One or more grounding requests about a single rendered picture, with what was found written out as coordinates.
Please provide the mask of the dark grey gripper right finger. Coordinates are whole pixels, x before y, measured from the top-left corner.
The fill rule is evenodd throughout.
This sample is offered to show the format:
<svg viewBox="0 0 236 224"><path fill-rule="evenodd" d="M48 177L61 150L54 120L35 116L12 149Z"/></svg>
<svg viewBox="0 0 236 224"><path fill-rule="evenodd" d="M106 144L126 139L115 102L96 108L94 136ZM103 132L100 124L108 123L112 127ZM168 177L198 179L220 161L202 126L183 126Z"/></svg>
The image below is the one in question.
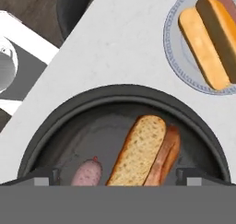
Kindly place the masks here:
<svg viewBox="0 0 236 224"><path fill-rule="evenodd" d="M182 186L235 186L235 183L225 182L218 178L207 175L194 168L179 168L176 170L176 184Z"/></svg>

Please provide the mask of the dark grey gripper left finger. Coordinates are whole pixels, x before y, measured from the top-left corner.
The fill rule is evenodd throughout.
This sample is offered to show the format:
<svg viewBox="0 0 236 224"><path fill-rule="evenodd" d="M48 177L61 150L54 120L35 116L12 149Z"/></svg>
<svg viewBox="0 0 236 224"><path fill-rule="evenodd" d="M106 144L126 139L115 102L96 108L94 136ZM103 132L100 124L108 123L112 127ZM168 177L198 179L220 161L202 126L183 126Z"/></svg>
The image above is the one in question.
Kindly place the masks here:
<svg viewBox="0 0 236 224"><path fill-rule="evenodd" d="M54 186L60 183L59 170L56 168L42 168L30 172L24 177L17 178L0 186L30 185L30 186Z"/></svg>

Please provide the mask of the pink speckled sausage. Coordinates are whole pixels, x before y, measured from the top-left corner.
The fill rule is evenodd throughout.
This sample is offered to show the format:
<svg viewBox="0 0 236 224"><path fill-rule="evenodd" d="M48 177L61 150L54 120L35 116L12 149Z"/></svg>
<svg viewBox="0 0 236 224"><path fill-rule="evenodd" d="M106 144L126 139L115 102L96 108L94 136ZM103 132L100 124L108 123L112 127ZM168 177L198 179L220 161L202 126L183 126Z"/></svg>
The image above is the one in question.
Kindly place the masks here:
<svg viewBox="0 0 236 224"><path fill-rule="evenodd" d="M97 157L84 161L75 173L72 186L97 186L102 175L102 166Z"/></svg>

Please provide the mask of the toasted hot dog bun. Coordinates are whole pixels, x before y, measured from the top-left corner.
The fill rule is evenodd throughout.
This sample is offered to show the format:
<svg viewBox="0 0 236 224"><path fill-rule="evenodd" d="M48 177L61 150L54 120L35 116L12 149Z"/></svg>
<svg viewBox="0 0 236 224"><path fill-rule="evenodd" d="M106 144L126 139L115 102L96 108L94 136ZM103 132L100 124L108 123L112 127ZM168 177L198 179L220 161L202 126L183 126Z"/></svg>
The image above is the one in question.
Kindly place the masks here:
<svg viewBox="0 0 236 224"><path fill-rule="evenodd" d="M155 115L142 115L129 131L108 186L163 185L180 152L178 128Z"/></svg>

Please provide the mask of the dark grey bowl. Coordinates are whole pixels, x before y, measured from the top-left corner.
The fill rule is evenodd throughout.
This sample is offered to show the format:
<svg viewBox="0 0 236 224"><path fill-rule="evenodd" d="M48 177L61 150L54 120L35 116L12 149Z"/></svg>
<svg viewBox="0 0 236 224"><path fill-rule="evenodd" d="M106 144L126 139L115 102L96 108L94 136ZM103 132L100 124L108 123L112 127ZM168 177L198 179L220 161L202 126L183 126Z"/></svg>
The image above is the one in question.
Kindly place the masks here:
<svg viewBox="0 0 236 224"><path fill-rule="evenodd" d="M191 108L173 96L146 87L117 85L76 95L55 109L30 140L18 177L40 168L59 170L69 185L77 167L96 157L106 183L129 129L137 117L157 115L181 134L175 168L196 168L228 182L230 171L212 130Z"/></svg>

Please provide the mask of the blue rimmed white plate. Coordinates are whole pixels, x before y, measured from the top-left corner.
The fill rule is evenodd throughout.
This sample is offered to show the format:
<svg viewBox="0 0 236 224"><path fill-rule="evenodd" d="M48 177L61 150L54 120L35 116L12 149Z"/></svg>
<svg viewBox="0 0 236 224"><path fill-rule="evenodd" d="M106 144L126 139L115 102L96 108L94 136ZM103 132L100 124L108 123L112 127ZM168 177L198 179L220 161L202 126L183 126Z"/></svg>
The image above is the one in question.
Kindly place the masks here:
<svg viewBox="0 0 236 224"><path fill-rule="evenodd" d="M195 90L211 95L236 94L236 84L217 91L206 83L179 29L180 13L187 7L192 7L196 1L177 0L167 15L163 29L163 47L167 60L176 76Z"/></svg>

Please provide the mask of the golden hot dog bun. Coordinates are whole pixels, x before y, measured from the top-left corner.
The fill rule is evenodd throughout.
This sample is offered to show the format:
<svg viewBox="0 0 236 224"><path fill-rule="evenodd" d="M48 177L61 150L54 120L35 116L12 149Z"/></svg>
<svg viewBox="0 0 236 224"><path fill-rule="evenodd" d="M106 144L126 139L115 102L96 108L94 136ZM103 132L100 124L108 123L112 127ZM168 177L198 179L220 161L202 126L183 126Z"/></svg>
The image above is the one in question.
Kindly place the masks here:
<svg viewBox="0 0 236 224"><path fill-rule="evenodd" d="M197 0L178 25L207 84L223 90L236 84L236 21L219 0Z"/></svg>

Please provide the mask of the black round stool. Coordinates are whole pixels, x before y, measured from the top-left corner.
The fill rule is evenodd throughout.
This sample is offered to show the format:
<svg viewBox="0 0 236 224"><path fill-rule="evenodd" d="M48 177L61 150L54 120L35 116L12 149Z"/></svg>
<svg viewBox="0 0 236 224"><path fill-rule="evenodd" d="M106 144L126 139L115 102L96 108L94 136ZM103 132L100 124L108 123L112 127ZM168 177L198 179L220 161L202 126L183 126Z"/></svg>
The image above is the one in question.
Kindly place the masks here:
<svg viewBox="0 0 236 224"><path fill-rule="evenodd" d="M93 0L57 0L57 21L65 40L82 18Z"/></svg>

